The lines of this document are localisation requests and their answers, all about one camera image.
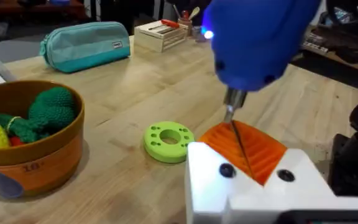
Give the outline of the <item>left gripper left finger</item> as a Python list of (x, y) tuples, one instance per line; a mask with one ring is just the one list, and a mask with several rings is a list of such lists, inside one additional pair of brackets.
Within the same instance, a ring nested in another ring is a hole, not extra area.
[(185, 176), (188, 223), (262, 223), (257, 208), (262, 193), (257, 152), (260, 132), (238, 121), (217, 124), (189, 144)]

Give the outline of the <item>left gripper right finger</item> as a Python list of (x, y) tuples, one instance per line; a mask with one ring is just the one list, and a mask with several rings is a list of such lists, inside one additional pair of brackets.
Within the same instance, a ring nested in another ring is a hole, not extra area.
[(301, 149), (288, 148), (268, 134), (232, 122), (239, 143), (233, 165), (244, 176), (232, 195), (244, 198), (333, 198), (334, 193)]

